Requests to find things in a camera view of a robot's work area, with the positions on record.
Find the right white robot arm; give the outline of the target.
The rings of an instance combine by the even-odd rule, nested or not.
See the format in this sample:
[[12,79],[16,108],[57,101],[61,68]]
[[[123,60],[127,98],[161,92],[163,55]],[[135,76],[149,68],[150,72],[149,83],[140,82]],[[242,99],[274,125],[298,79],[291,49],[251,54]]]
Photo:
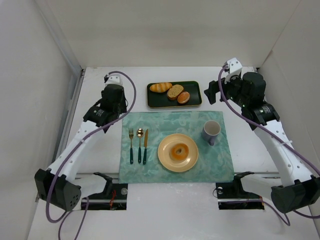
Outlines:
[[204,91],[209,103],[233,101],[241,108],[237,116],[245,120],[259,137],[273,160],[280,178],[278,181],[262,178],[251,171],[237,174],[232,181],[238,198],[255,194],[267,198],[283,214],[310,206],[320,198],[320,177],[309,170],[315,166],[292,147],[280,116],[265,101],[266,81],[256,72],[234,75],[227,80],[211,81]]

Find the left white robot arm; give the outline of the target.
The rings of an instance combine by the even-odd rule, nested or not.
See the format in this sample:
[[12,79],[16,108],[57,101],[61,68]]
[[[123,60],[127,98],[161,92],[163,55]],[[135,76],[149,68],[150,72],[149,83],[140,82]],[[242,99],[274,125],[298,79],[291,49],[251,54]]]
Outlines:
[[46,169],[34,176],[39,197],[67,212],[90,195],[111,189],[111,177],[95,172],[76,179],[89,150],[104,136],[110,123],[127,111],[125,91],[121,85],[107,84],[98,100],[84,115],[74,138],[60,156]]

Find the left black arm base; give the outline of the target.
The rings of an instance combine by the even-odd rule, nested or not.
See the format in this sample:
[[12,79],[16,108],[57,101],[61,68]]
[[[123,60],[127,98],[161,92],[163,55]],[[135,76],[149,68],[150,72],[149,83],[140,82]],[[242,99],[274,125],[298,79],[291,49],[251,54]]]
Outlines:
[[95,172],[79,178],[81,186],[81,210],[122,211],[127,209],[128,184],[119,183],[118,178]]

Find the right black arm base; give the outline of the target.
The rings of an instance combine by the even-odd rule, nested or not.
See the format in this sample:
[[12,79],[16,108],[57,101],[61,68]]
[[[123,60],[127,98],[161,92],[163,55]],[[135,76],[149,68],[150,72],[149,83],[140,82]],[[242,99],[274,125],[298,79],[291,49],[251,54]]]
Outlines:
[[234,175],[230,182],[217,182],[212,194],[216,193],[219,210],[264,210],[261,197],[244,191],[241,179],[253,175],[251,171]]

